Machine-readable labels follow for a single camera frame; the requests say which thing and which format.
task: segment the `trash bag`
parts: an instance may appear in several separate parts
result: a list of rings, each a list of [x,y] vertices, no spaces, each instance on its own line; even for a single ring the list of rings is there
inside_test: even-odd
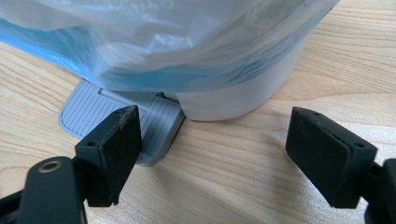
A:
[[[0,41],[111,91],[210,91],[279,62],[338,0],[3,0]]]

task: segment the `wood grain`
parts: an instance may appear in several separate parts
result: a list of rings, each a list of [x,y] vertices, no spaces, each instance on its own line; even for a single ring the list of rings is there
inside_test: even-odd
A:
[[[0,197],[23,188],[77,139],[58,112],[78,77],[0,44]],[[291,107],[324,113],[396,157],[396,3],[342,0],[313,31],[290,78],[237,119],[185,120],[163,161],[133,170],[118,206],[88,208],[90,223],[362,223],[327,205],[284,150]]]

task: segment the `gray plastic foot pedal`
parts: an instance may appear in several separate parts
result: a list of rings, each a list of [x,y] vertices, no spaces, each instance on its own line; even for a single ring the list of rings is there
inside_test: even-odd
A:
[[[82,139],[111,112],[127,105],[138,105],[143,149],[136,164],[150,166],[168,151],[181,122],[178,103],[155,92],[106,91],[82,79],[59,112],[59,125]]]

